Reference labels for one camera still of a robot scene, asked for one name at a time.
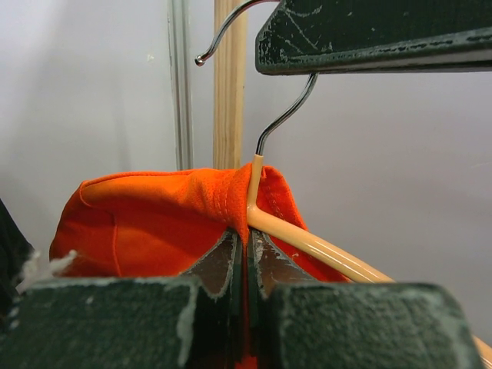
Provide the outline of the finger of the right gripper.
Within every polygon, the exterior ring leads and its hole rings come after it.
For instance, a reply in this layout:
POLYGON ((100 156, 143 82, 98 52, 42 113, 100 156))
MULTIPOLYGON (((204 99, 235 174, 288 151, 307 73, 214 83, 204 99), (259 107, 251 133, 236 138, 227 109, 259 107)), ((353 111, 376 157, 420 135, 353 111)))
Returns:
POLYGON ((489 1, 282 1, 255 40, 264 75, 491 70, 489 1))

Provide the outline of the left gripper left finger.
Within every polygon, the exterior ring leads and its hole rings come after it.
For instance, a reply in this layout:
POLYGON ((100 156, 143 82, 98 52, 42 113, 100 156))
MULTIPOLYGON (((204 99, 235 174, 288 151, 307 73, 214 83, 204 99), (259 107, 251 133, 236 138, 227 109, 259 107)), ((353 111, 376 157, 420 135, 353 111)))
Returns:
POLYGON ((241 241, 228 230, 173 278, 53 278, 1 334, 3 368, 232 368, 241 356, 241 241))

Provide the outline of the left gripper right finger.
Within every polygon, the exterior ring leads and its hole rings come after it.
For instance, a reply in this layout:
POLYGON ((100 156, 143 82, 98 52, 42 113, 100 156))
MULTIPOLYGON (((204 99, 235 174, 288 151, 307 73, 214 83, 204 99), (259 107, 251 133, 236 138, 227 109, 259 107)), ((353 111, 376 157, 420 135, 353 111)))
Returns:
POLYGON ((260 231, 248 242, 261 368, 482 368, 457 301, 422 283, 324 283, 260 231))

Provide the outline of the peach hanger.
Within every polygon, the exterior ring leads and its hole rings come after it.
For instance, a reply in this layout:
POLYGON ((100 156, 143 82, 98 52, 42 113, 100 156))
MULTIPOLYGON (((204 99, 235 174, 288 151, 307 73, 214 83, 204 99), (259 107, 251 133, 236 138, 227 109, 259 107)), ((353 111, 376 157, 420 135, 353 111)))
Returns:
MULTIPOLYGON (((216 31, 208 49, 196 56, 194 62, 197 66, 203 66, 205 62, 217 51, 218 46, 228 28, 239 18, 241 14, 249 8, 266 2, 280 1, 245 1, 237 5, 223 21, 220 28, 216 31)), ((278 238, 300 251, 316 258, 327 266, 341 272, 351 281, 361 283, 396 283, 395 280, 386 274, 371 267, 361 259, 347 253, 332 243, 305 231, 294 224, 284 221, 266 211, 261 210, 257 205, 258 189, 264 164, 264 146, 268 136, 282 123, 288 120, 306 102, 317 82, 318 73, 309 74, 307 83, 301 95, 293 104, 272 123, 267 126, 258 138, 255 154, 252 160, 251 179, 248 185, 247 195, 247 222, 248 225, 262 231, 274 238, 278 238)), ((480 338, 474 337, 474 344, 479 350, 482 363, 485 368, 491 368, 491 347, 485 344, 480 338)))

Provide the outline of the orange t shirt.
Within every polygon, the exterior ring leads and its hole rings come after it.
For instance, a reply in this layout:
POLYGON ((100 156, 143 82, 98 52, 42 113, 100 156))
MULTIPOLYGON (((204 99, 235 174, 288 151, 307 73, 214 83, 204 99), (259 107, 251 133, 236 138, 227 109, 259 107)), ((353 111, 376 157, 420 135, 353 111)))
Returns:
POLYGON ((61 213, 49 257, 75 251, 69 277, 175 277, 228 231, 244 250, 252 169, 128 172, 84 181, 61 213))

